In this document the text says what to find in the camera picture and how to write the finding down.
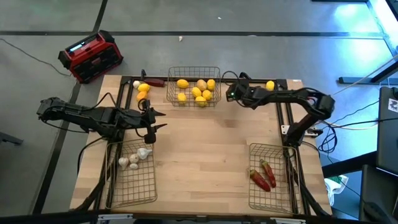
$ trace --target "desk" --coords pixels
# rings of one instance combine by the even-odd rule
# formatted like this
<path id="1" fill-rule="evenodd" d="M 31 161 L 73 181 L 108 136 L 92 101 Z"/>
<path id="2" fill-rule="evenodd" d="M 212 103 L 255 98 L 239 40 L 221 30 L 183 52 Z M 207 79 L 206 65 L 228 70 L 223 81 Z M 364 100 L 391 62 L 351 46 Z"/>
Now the desk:
<path id="1" fill-rule="evenodd" d="M 98 99 L 107 92 L 116 98 L 120 80 L 119 75 L 106 75 Z M 303 86 L 300 80 L 288 80 L 287 83 L 289 89 Z M 275 104 L 258 107 L 253 111 L 242 108 L 235 102 L 227 103 L 224 95 L 227 86 L 222 85 L 222 98 L 215 108 L 174 107 L 166 100 L 167 88 L 151 87 L 148 97 L 151 106 L 166 114 L 157 118 L 157 124 L 168 123 L 158 130 L 154 144 L 157 200 L 115 208 L 113 213 L 234 217 L 277 214 L 249 207 L 247 174 L 250 143 L 281 145 Z M 137 109 L 136 94 L 137 91 L 134 91 L 132 109 Z M 100 106 L 113 104 L 106 98 Z M 306 115 L 300 105 L 292 105 L 292 111 L 295 121 Z M 90 133 L 88 142 L 98 137 L 98 134 Z M 137 138 L 134 131 L 126 131 L 124 140 Z M 305 140 L 315 143 L 314 139 Z M 105 150 L 106 141 L 86 149 L 70 208 L 79 206 L 97 184 Z M 300 154 L 309 191 L 323 209 L 331 214 L 318 152 L 302 145 Z"/>

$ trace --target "red power station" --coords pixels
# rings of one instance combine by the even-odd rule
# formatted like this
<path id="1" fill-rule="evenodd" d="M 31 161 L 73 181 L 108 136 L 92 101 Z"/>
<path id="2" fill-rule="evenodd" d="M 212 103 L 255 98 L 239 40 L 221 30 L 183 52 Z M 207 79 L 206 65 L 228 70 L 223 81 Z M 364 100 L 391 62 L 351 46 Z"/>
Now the red power station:
<path id="1" fill-rule="evenodd" d="M 114 38 L 105 30 L 100 30 L 60 51 L 58 59 L 80 83 L 84 84 L 123 61 Z"/>

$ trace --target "display screen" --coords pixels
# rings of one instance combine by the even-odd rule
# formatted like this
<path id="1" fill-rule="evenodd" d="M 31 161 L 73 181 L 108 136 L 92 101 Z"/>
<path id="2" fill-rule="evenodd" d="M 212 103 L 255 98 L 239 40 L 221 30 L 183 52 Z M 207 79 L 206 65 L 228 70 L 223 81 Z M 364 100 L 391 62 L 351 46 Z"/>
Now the display screen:
<path id="1" fill-rule="evenodd" d="M 69 52 L 74 52 L 75 50 L 77 50 L 77 49 L 79 49 L 80 47 L 82 47 L 83 44 L 85 44 L 85 43 L 82 42 L 82 43 L 80 43 L 80 44 L 78 44 L 78 45 L 72 47 L 72 48 L 69 50 Z"/>

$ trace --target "black cable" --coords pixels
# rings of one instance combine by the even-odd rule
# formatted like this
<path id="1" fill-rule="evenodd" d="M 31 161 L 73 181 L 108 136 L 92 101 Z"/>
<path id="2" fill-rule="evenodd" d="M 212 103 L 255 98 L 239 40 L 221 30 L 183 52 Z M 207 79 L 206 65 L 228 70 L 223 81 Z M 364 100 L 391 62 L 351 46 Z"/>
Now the black cable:
<path id="1" fill-rule="evenodd" d="M 90 111 L 90 110 L 95 109 L 95 108 L 105 99 L 106 96 L 109 96 L 109 97 L 111 98 L 114 107 L 115 107 L 120 113 L 122 113 L 124 116 L 128 116 L 128 117 L 130 117 L 130 118 L 141 118 L 141 117 L 145 116 L 145 115 L 148 113 L 148 111 L 149 111 L 149 108 L 146 108 L 145 112 L 144 112 L 143 114 L 141 114 L 140 116 L 133 116 L 133 115 L 126 114 L 124 111 L 122 111 L 122 109 L 121 109 L 120 107 L 117 106 L 117 104 L 116 104 L 116 102 L 115 102 L 115 100 L 114 100 L 114 98 L 113 98 L 113 96 L 112 96 L 112 94 L 111 94 L 110 92 L 105 93 L 105 95 L 99 100 L 99 102 L 98 102 L 97 104 L 95 104 L 94 106 L 92 106 L 92 107 L 90 107 L 90 108 L 83 109 L 82 111 Z"/>
<path id="2" fill-rule="evenodd" d="M 144 136 L 141 136 L 141 135 L 138 133 L 138 130 L 137 130 L 137 128 L 136 128 L 136 134 L 138 135 L 138 137 L 140 137 L 140 138 L 144 138 Z"/>
<path id="3" fill-rule="evenodd" d="M 225 76 L 226 74 L 228 74 L 228 73 L 232 73 L 232 74 L 236 77 L 236 79 L 237 79 L 237 81 L 238 81 L 238 83 L 239 83 L 239 76 L 238 76 L 235 72 L 233 72 L 233 71 L 226 71 L 226 72 L 224 72 L 223 75 L 221 76 L 221 81 L 224 80 L 224 76 Z"/>
<path id="4" fill-rule="evenodd" d="M 318 150 L 318 148 L 317 148 L 315 145 L 313 145 L 313 144 L 311 144 L 311 143 L 309 143 L 309 142 L 306 142 L 306 141 L 302 141 L 302 142 L 303 142 L 304 144 L 307 144 L 307 145 L 313 147 L 313 148 L 314 148 L 315 150 L 317 150 L 318 153 L 319 153 L 319 150 Z M 327 158 L 328 158 L 329 161 L 333 164 L 333 162 L 332 162 L 331 159 L 329 158 L 329 155 L 327 155 Z M 347 185 L 345 185 L 343 182 L 341 182 L 341 184 L 343 184 L 346 188 L 350 189 L 352 192 L 354 192 L 356 195 L 358 195 L 359 198 L 361 198 L 360 194 L 358 194 L 355 190 L 349 188 L 349 187 L 348 187 Z"/>
<path id="5" fill-rule="evenodd" d="M 60 72 L 60 71 L 59 71 L 57 68 L 55 68 L 54 65 L 52 65 L 51 63 L 45 62 L 45 61 L 43 61 L 43 60 L 40 60 L 40 59 L 38 59 L 38 58 L 36 58 L 36 57 L 34 57 L 34 56 L 32 56 L 32 55 L 26 53 L 24 50 L 20 49 L 19 47 L 16 47 L 15 45 L 10 44 L 9 42 L 7 42 L 6 40 L 4 40 L 3 38 L 0 38 L 0 40 L 4 41 L 6 44 L 10 45 L 11 47 L 14 47 L 15 49 L 21 51 L 22 53 L 26 54 L 26 55 L 29 56 L 30 58 L 32 58 L 32 59 L 34 59 L 34 60 L 36 60 L 36 61 L 38 61 L 38 62 L 44 63 L 44 64 L 46 64 L 46 65 L 52 67 L 52 68 L 53 68 L 56 72 L 58 72 L 60 75 L 63 75 L 63 76 L 66 76 L 66 77 L 70 77 L 70 76 L 72 75 L 72 74 L 69 74 L 69 75 L 68 75 L 68 74 L 65 74 L 65 73 Z"/>
<path id="6" fill-rule="evenodd" d="M 387 119 L 375 119 L 373 121 L 361 121 L 361 122 L 355 122 L 355 123 L 350 123 L 350 124 L 344 124 L 341 126 L 335 126 L 335 128 L 342 128 L 342 127 L 346 127 L 346 126 L 351 126 L 354 124 L 365 124 L 365 123 L 372 123 L 372 122 L 383 122 L 383 121 L 393 121 L 393 120 L 397 120 L 398 118 L 387 118 Z"/>
<path id="7" fill-rule="evenodd" d="M 347 114 L 347 115 L 344 116 L 343 118 L 337 119 L 335 122 L 332 122 L 332 124 L 336 124 L 337 122 L 341 121 L 342 119 L 345 119 L 345 118 L 348 117 L 348 116 L 354 115 L 354 114 L 356 114 L 357 112 L 359 112 L 359 111 L 361 111 L 361 110 L 365 110 L 366 108 L 368 108 L 368 107 L 370 107 L 370 106 L 372 106 L 372 105 L 375 105 L 375 104 L 378 103 L 378 102 L 379 102 L 379 101 L 377 100 L 377 101 L 374 102 L 374 103 L 371 103 L 371 104 L 366 105 L 365 107 L 363 107 L 363 108 L 361 108 L 361 109 L 356 110 L 354 113 Z"/>
<path id="8" fill-rule="evenodd" d="M 44 120 L 41 120 L 41 121 L 43 121 L 43 123 L 45 123 L 45 124 L 47 124 L 47 125 L 50 125 L 50 126 L 52 126 L 52 127 L 55 127 L 55 128 L 58 128 L 58 129 L 61 129 L 61 130 L 64 130 L 64 131 L 70 131 L 70 132 L 74 132 L 74 133 L 85 133 L 85 134 L 87 134 L 87 132 L 85 132 L 85 131 L 69 130 L 69 129 L 66 129 L 66 128 L 58 127 L 58 126 L 56 126 L 56 125 L 54 125 L 54 124 L 50 124 L 50 123 L 48 123 L 48 122 L 46 122 L 46 121 L 44 121 Z"/>
<path id="9" fill-rule="evenodd" d="M 336 146 L 337 146 L 337 135 L 336 135 L 336 130 L 334 129 L 334 127 L 332 127 L 330 124 L 327 124 L 329 127 L 329 130 L 326 134 L 326 137 L 323 139 L 321 145 L 319 146 L 319 151 L 321 152 L 325 152 L 325 153 L 332 153 L 333 151 L 335 151 Z M 329 147 L 329 142 L 333 141 L 333 147 L 330 148 Z"/>
<path id="10" fill-rule="evenodd" d="M 101 140 L 101 139 L 103 139 L 103 138 L 104 138 L 104 137 L 100 137 L 100 138 L 98 138 L 98 139 L 95 139 L 94 141 L 88 143 L 85 147 L 83 147 L 83 149 L 80 150 L 79 157 L 78 157 L 78 160 L 77 160 L 77 174 L 78 174 L 78 175 L 79 175 L 79 170 L 80 170 L 80 160 L 81 160 L 81 156 L 83 155 L 84 150 L 85 150 L 86 148 L 88 148 L 88 146 L 90 146 L 90 145 L 92 145 L 92 144 L 98 142 L 99 140 Z"/>

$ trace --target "wire basket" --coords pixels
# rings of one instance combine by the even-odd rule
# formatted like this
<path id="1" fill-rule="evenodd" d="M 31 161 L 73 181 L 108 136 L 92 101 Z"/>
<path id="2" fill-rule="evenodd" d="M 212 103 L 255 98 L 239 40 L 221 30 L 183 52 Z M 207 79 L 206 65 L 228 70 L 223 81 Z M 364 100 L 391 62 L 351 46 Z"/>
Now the wire basket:
<path id="1" fill-rule="evenodd" d="M 288 162 L 287 166 L 285 165 L 286 160 L 284 151 L 289 155 L 291 161 Z M 271 188 L 270 192 L 266 192 L 249 179 L 249 206 L 251 208 L 289 214 L 299 214 L 302 212 L 300 186 L 294 180 L 292 181 L 292 186 L 289 186 L 286 172 L 287 168 L 291 168 L 291 166 L 297 170 L 299 165 L 295 155 L 296 151 L 292 147 L 272 146 L 258 143 L 250 145 L 250 170 L 255 169 L 267 180 L 264 169 L 260 164 L 260 160 L 262 159 L 267 161 L 271 166 L 276 180 L 276 187 Z M 297 212 L 294 212 L 292 208 L 292 196 L 296 201 L 295 207 L 297 208 Z"/>
<path id="2" fill-rule="evenodd" d="M 105 178 L 108 179 L 108 181 L 105 185 L 105 190 L 103 191 L 105 194 L 103 199 L 106 199 L 109 188 L 112 184 L 114 189 L 112 204 L 111 206 L 106 204 L 105 207 L 119 208 L 156 201 L 157 192 L 153 144 L 146 144 L 143 139 L 112 143 L 110 157 L 108 158 L 106 155 L 106 167 L 109 167 L 114 161 L 118 144 L 123 145 L 120 157 L 129 158 L 131 154 L 136 154 L 137 150 L 142 147 L 152 149 L 152 152 L 146 159 L 140 159 L 137 162 L 137 170 L 132 170 L 129 166 L 123 170 L 122 167 L 117 164 L 116 166 L 112 166 L 109 179 L 106 171 L 104 172 Z"/>
<path id="3" fill-rule="evenodd" d="M 188 81 L 189 87 L 185 89 L 177 87 L 177 80 L 179 79 Z M 216 87 L 212 91 L 213 98 L 206 104 L 207 107 L 215 107 L 217 102 L 221 100 L 221 75 L 218 67 L 171 67 L 167 77 L 167 100 L 173 106 L 200 107 L 195 103 L 195 97 L 192 95 L 192 88 L 196 87 L 199 79 L 206 82 L 209 79 L 214 79 L 216 82 Z M 184 104 L 178 102 L 177 95 L 179 93 L 184 93 L 187 97 Z"/>

